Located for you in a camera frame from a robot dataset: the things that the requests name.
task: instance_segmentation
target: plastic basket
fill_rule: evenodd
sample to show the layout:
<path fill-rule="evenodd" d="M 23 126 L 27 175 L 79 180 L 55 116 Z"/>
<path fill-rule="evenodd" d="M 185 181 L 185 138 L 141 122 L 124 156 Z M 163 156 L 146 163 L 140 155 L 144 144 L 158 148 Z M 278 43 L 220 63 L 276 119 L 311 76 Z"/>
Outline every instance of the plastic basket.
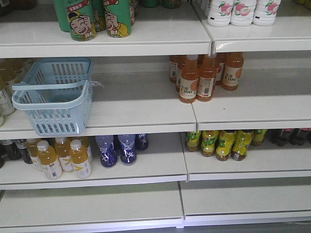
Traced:
<path fill-rule="evenodd" d="M 12 88 L 14 107 L 24 110 L 40 136 L 82 133 L 92 102 L 93 63 L 87 58 L 45 58 Z"/>

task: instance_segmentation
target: white surface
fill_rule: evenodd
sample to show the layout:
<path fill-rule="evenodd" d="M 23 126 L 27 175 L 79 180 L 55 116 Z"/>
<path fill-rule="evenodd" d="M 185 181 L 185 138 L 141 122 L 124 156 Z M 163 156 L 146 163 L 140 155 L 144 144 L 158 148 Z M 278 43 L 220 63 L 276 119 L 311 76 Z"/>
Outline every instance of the white surface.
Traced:
<path fill-rule="evenodd" d="M 59 29 L 54 6 L 38 5 L 1 17 L 0 57 L 142 56 L 209 53 L 210 38 L 190 4 L 178 9 L 140 7 L 131 35 L 106 31 L 79 42 Z"/>
<path fill-rule="evenodd" d="M 8 190 L 0 208 L 1 233 L 96 231 L 182 222 L 177 183 Z"/>
<path fill-rule="evenodd" d="M 22 159 L 6 159 L 0 169 L 0 190 L 185 181 L 187 170 L 179 134 L 154 133 L 148 135 L 148 140 L 148 149 L 137 151 L 134 164 L 124 165 L 120 160 L 120 151 L 117 150 L 118 161 L 110 168 L 101 165 L 100 152 L 94 141 L 92 174 L 85 179 L 77 178 L 74 172 L 63 172 L 60 178 L 52 181 Z"/>
<path fill-rule="evenodd" d="M 213 27 L 200 7 L 193 3 L 194 10 L 213 41 L 211 52 L 231 51 L 282 51 L 310 50 L 311 11 L 291 0 L 282 0 L 272 26 L 251 24 L 238 27 L 229 24 Z"/>

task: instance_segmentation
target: bottle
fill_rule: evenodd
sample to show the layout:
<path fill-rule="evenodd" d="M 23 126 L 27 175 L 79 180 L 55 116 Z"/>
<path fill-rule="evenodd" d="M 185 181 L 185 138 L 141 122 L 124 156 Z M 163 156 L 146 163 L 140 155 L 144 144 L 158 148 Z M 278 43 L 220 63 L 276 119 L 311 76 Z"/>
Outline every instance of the bottle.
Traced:
<path fill-rule="evenodd" d="M 148 134 L 140 133 L 136 134 L 135 137 L 135 149 L 137 150 L 146 150 L 149 146 Z"/>
<path fill-rule="evenodd" d="M 40 138 L 27 138 L 26 139 L 26 147 L 28 149 L 31 161 L 33 162 L 33 165 L 38 171 L 43 171 L 41 167 L 41 162 L 38 157 L 38 148 L 37 143 L 41 141 Z"/>
<path fill-rule="evenodd" d="M 181 79 L 181 71 L 186 64 L 186 55 L 180 55 L 177 61 L 177 71 L 176 71 L 176 85 L 175 89 L 179 92 L 180 90 L 180 79 Z"/>
<path fill-rule="evenodd" d="M 219 132 L 219 143 L 215 151 L 215 156 L 218 160 L 228 160 L 236 137 L 236 130 L 221 130 Z"/>
<path fill-rule="evenodd" d="M 281 0 L 257 0 L 253 23 L 259 26 L 274 24 L 280 3 Z"/>
<path fill-rule="evenodd" d="M 201 149 L 205 157 L 210 157 L 214 155 L 215 144 L 218 138 L 218 130 L 203 130 L 202 131 L 202 143 Z"/>
<path fill-rule="evenodd" d="M 251 25 L 257 0 L 234 0 L 230 23 L 245 27 Z"/>
<path fill-rule="evenodd" d="M 170 55 L 170 81 L 172 83 L 176 83 L 176 70 L 177 70 L 177 62 L 179 55 Z"/>
<path fill-rule="evenodd" d="M 223 89 L 233 91 L 238 88 L 243 64 L 242 52 L 231 52 L 228 54 L 221 84 Z"/>
<path fill-rule="evenodd" d="M 60 166 L 55 150 L 45 140 L 37 143 L 38 157 L 45 176 L 50 180 L 56 180 L 62 175 L 62 167 Z"/>
<path fill-rule="evenodd" d="M 276 143 L 279 147 L 285 146 L 290 141 L 290 136 L 294 129 L 278 129 L 272 133 L 271 141 Z"/>
<path fill-rule="evenodd" d="M 95 139 L 101 151 L 101 164 L 104 167 L 112 167 L 118 160 L 113 135 L 99 135 Z"/>
<path fill-rule="evenodd" d="M 230 23 L 233 0 L 212 0 L 207 22 L 214 27 L 225 27 Z"/>
<path fill-rule="evenodd" d="M 0 144 L 3 145 L 3 147 L 6 150 L 6 153 L 8 155 L 8 158 L 10 160 L 17 160 L 17 159 L 21 158 L 21 156 L 17 150 L 16 144 L 13 140 L 11 140 L 11 139 L 0 140 Z"/>
<path fill-rule="evenodd" d="M 237 139 L 233 145 L 231 157 L 241 161 L 247 156 L 247 148 L 252 142 L 253 130 L 238 130 Z"/>
<path fill-rule="evenodd" d="M 299 146 L 302 146 L 307 141 L 310 132 L 311 128 L 295 129 L 290 136 L 290 143 L 293 145 L 298 144 Z"/>
<path fill-rule="evenodd" d="M 179 99 L 184 103 L 195 101 L 199 80 L 197 60 L 198 55 L 187 55 L 186 64 L 181 71 Z"/>
<path fill-rule="evenodd" d="M 136 160 L 135 134 L 118 135 L 121 145 L 121 161 L 125 164 L 131 164 Z"/>
<path fill-rule="evenodd" d="M 211 56 L 208 56 L 206 54 L 203 64 L 199 68 L 199 84 L 196 93 L 196 98 L 199 101 L 207 102 L 213 97 L 217 74 L 216 55 L 217 54 L 211 54 Z"/>
<path fill-rule="evenodd" d="M 71 162 L 70 151 L 70 140 L 66 137 L 55 138 L 55 152 L 58 156 L 60 166 L 65 172 L 72 172 L 73 165 Z"/>
<path fill-rule="evenodd" d="M 26 139 L 15 139 L 14 140 L 17 150 L 20 154 L 20 156 L 22 157 L 22 159 L 24 160 L 25 163 L 27 164 L 32 164 L 32 160 L 30 157 L 30 154 L 27 150 L 27 146 L 26 146 Z"/>

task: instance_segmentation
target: beverage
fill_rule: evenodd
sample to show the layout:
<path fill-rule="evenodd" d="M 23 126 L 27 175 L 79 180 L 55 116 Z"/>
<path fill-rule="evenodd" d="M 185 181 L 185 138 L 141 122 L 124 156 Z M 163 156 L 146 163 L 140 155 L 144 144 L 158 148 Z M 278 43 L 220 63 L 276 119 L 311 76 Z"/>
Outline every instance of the beverage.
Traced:
<path fill-rule="evenodd" d="M 215 152 L 215 143 L 218 138 L 218 130 L 203 130 L 202 131 L 202 153 L 206 157 L 213 156 Z"/>
<path fill-rule="evenodd" d="M 121 145 L 121 161 L 125 164 L 131 164 L 136 160 L 135 152 L 135 134 L 118 135 Z"/>
<path fill-rule="evenodd" d="M 179 99 L 184 103 L 195 101 L 199 80 L 197 60 L 198 55 L 187 55 L 186 64 L 181 71 Z"/>
<path fill-rule="evenodd" d="M 223 89 L 233 91 L 238 88 L 243 64 L 242 52 L 231 52 L 228 54 L 221 84 Z"/>
<path fill-rule="evenodd" d="M 221 130 L 219 132 L 219 143 L 215 151 L 215 155 L 218 160 L 228 160 L 236 137 L 236 130 Z"/>
<path fill-rule="evenodd" d="M 45 176 L 50 180 L 56 180 L 62 175 L 62 167 L 60 166 L 55 150 L 45 140 L 37 143 L 38 157 Z"/>
<path fill-rule="evenodd" d="M 55 151 L 59 159 L 60 166 L 65 172 L 72 172 L 73 166 L 71 162 L 70 140 L 66 137 L 55 138 Z"/>
<path fill-rule="evenodd" d="M 75 139 L 70 143 L 71 161 L 73 169 L 79 178 L 86 178 L 92 173 L 85 146 L 80 140 Z"/>
<path fill-rule="evenodd" d="M 247 156 L 247 148 L 252 142 L 253 130 L 238 130 L 237 139 L 233 145 L 231 157 L 241 161 Z"/>
<path fill-rule="evenodd" d="M 204 56 L 203 64 L 199 68 L 199 84 L 196 98 L 199 101 L 210 101 L 213 97 L 213 88 L 216 82 L 217 66 L 216 54 Z"/>
<path fill-rule="evenodd" d="M 101 151 L 101 164 L 104 167 L 112 167 L 117 163 L 117 153 L 114 147 L 113 135 L 99 135 L 95 137 Z"/>

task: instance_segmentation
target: bottle cap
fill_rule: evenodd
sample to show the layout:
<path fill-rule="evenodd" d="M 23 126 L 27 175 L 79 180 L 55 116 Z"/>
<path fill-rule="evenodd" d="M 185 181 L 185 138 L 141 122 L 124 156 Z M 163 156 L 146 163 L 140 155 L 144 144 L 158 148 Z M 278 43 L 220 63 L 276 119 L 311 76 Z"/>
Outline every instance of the bottle cap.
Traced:
<path fill-rule="evenodd" d="M 42 140 L 37 143 L 38 151 L 47 151 L 49 146 L 50 146 L 49 143 L 45 140 Z"/>

